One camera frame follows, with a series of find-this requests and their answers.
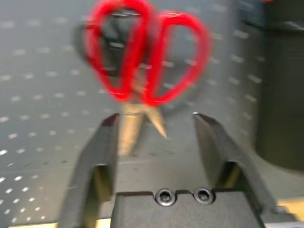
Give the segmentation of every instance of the metal blade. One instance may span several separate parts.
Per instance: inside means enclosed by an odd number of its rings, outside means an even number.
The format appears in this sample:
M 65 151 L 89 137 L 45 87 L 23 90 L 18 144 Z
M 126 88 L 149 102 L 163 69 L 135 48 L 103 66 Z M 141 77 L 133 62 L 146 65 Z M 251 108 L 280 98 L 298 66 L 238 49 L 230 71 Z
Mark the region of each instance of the metal blade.
M 134 147 L 143 122 L 143 106 L 141 104 L 123 105 L 123 116 L 119 131 L 118 154 L 129 155 Z
M 150 107 L 145 105 L 144 106 L 144 111 L 146 115 L 148 116 L 149 120 L 153 123 L 155 128 L 158 130 L 158 132 L 163 136 L 167 138 L 167 132 L 166 129 L 163 125 L 164 120 L 162 117 L 162 114 L 157 108 Z

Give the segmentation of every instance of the screw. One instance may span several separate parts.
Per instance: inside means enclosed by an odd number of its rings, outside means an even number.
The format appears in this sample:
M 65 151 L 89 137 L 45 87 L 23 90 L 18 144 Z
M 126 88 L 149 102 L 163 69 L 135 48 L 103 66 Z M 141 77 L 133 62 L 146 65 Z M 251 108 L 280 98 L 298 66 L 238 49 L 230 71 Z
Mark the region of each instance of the screw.
M 175 203 L 175 193 L 169 189 L 161 189 L 156 192 L 155 200 L 161 206 L 171 206 Z
M 199 188 L 193 192 L 194 199 L 202 204 L 211 204 L 214 200 L 212 192 L 206 188 Z

